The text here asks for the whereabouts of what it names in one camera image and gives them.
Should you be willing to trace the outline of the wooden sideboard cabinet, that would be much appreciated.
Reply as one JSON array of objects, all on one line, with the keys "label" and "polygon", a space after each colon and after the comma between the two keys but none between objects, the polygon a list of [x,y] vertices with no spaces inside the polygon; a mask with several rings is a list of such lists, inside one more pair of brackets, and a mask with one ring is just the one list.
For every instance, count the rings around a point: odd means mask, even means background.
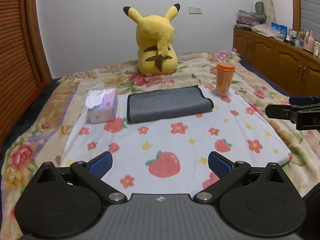
[{"label": "wooden sideboard cabinet", "polygon": [[319,95],[319,58],[285,42],[233,29],[233,48],[291,95]]}]

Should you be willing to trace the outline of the white strawberry print sheet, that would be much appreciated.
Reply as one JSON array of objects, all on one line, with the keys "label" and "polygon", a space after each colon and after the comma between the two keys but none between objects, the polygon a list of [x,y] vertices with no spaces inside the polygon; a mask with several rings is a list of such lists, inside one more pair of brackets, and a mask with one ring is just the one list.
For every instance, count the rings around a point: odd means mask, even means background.
[{"label": "white strawberry print sheet", "polygon": [[89,161],[110,151],[113,165],[103,181],[130,197],[134,193],[196,194],[218,179],[208,167],[212,151],[256,167],[269,162],[283,165],[292,159],[271,125],[238,93],[219,97],[210,86],[202,91],[213,100],[213,110],[176,119],[129,124],[125,95],[118,98],[113,122],[91,124],[83,111],[61,165]]}]

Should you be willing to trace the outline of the purple tissue box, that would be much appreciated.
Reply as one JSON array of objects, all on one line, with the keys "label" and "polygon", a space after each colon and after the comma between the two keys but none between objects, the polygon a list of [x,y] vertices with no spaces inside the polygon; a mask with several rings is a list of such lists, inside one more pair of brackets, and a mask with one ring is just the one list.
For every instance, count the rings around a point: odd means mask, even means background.
[{"label": "purple tissue box", "polygon": [[91,88],[86,96],[85,107],[92,124],[116,119],[118,94],[116,88]]}]

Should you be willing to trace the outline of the floral beige blanket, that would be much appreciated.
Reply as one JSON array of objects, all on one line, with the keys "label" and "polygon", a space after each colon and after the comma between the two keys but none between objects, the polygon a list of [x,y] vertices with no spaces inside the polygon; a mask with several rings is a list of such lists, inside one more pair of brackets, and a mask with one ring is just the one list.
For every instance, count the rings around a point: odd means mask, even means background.
[{"label": "floral beige blanket", "polygon": [[[231,63],[235,67],[226,95],[216,91],[216,66],[219,62]],[[306,195],[319,183],[319,132],[298,131],[289,121],[267,118],[265,107],[269,103],[286,105],[289,98],[250,70],[244,59],[236,53],[211,52],[182,56],[174,74],[151,77],[142,76],[137,63],[129,61],[62,77],[50,98],[40,106],[40,113],[32,109],[15,127],[15,134],[5,146],[1,171],[1,239],[22,237],[14,215],[15,205],[43,162],[51,161],[63,166],[61,158],[65,146],[80,114],[87,112],[85,101],[92,87],[116,88],[119,98],[131,93],[189,86],[199,86],[201,90],[204,86],[210,86],[219,97],[228,96],[231,92],[238,93],[262,114],[292,153],[292,159],[282,166],[299,193]]]}]

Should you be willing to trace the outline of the orange lidded cup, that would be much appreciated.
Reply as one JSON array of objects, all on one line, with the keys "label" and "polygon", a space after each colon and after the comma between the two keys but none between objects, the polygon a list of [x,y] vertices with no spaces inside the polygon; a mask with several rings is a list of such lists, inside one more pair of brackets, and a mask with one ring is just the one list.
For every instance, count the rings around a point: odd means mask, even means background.
[{"label": "orange lidded cup", "polygon": [[216,91],[226,95],[229,91],[235,67],[231,63],[219,62],[216,66]]}]

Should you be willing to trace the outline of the purple and grey towel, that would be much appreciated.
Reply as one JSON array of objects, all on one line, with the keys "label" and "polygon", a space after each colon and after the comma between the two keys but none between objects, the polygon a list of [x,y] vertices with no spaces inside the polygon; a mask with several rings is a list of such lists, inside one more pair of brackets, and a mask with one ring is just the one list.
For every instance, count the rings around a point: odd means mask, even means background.
[{"label": "purple and grey towel", "polygon": [[214,103],[199,86],[155,90],[131,94],[127,98],[130,124],[172,119],[211,112]]}]

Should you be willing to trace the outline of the pink bottle on cabinet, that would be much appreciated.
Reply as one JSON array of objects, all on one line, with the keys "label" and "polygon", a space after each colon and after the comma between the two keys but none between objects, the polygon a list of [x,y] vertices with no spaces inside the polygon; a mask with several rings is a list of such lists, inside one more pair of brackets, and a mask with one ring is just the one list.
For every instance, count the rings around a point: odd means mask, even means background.
[{"label": "pink bottle on cabinet", "polygon": [[308,29],[305,33],[303,49],[313,54],[315,39],[312,30]]}]

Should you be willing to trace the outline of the stacked clutter on cabinet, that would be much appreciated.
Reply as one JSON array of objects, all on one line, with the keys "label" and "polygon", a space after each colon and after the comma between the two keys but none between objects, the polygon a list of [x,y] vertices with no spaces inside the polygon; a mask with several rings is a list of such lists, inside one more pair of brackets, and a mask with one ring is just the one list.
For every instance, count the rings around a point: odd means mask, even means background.
[{"label": "stacked clutter on cabinet", "polygon": [[256,25],[266,23],[266,14],[264,4],[261,1],[255,3],[255,12],[239,10],[236,16],[235,28],[249,30]]}]

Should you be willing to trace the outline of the yellow Pikachu plush toy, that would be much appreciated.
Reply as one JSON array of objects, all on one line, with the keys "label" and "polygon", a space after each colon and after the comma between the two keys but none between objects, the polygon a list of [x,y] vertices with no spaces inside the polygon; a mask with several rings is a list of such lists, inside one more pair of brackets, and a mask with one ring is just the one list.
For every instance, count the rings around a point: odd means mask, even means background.
[{"label": "yellow Pikachu plush toy", "polygon": [[133,7],[123,7],[124,13],[137,24],[138,69],[142,75],[166,75],[177,70],[177,55],[172,46],[175,28],[171,21],[179,10],[180,4],[177,3],[165,16],[143,17]]}]

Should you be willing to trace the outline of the blue picture box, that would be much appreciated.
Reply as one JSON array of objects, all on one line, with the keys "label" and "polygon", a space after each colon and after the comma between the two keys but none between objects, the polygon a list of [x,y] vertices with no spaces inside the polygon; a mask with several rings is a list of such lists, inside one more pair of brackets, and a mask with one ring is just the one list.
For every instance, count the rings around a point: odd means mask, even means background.
[{"label": "blue picture box", "polygon": [[287,37],[287,26],[271,22],[271,30],[275,38],[284,40]]}]

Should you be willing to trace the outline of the wooden slatted wardrobe door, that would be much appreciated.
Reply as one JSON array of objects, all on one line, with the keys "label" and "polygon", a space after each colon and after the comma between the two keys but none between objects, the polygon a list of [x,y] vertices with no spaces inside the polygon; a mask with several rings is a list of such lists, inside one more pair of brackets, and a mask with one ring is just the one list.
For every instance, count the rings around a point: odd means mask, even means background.
[{"label": "wooden slatted wardrobe door", "polygon": [[51,80],[36,0],[1,0],[1,140]]}]

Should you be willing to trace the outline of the white wall switch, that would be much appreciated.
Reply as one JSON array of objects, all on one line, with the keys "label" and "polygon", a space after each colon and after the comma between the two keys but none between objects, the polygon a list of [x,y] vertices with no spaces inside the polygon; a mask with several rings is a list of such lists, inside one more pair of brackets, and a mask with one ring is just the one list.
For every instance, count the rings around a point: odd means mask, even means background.
[{"label": "white wall switch", "polygon": [[202,14],[202,8],[199,7],[189,7],[189,14]]}]

